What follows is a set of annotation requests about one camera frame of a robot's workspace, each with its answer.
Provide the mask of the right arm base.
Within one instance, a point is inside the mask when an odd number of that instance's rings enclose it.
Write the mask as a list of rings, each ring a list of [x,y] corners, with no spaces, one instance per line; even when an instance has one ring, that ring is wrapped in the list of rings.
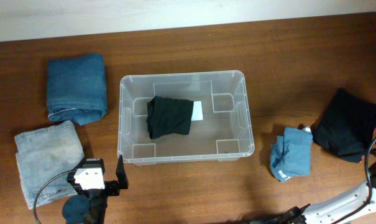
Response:
[[[279,217],[269,220],[252,220],[249,224],[306,224],[306,218],[303,212],[309,206],[310,204],[301,208],[293,207]]]

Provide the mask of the small blue cloth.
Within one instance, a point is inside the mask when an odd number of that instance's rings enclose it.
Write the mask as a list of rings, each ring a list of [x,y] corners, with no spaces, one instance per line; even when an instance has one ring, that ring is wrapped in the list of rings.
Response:
[[[271,146],[270,170],[280,182],[297,176],[310,174],[311,145],[313,135],[311,128],[285,128],[283,136],[277,136]]]

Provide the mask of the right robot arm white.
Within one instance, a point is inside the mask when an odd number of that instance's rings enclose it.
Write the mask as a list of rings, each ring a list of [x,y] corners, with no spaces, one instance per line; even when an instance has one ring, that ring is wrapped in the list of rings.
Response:
[[[376,162],[369,168],[369,186],[366,180],[323,203],[309,205],[303,211],[306,223],[347,223],[376,212]]]

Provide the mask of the light blue jeans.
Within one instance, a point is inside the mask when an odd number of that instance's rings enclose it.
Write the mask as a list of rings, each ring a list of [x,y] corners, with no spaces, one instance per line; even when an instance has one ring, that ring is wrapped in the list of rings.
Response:
[[[21,187],[30,210],[76,194],[66,177],[54,180],[42,192],[39,191],[48,180],[72,170],[84,157],[71,121],[20,133],[14,136],[14,140]]]

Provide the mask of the black garment with red trim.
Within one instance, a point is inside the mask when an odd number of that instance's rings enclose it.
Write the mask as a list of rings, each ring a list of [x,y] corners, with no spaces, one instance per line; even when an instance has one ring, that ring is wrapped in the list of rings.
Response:
[[[338,158],[359,163],[376,127],[376,104],[340,88],[313,131],[313,141]]]

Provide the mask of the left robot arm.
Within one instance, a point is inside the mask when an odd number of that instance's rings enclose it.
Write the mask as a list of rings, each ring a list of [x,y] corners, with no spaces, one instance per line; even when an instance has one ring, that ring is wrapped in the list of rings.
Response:
[[[69,198],[62,215],[67,223],[102,224],[104,222],[108,198],[117,197],[120,191],[129,188],[122,156],[116,167],[116,180],[104,180],[104,161],[83,158],[67,175],[67,182],[77,195]]]

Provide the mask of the dark blue jeans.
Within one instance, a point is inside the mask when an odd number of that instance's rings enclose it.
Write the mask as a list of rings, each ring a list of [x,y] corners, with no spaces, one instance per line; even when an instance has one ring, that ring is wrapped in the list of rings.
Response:
[[[106,72],[101,54],[54,59],[47,66],[48,119],[80,126],[108,112]]]

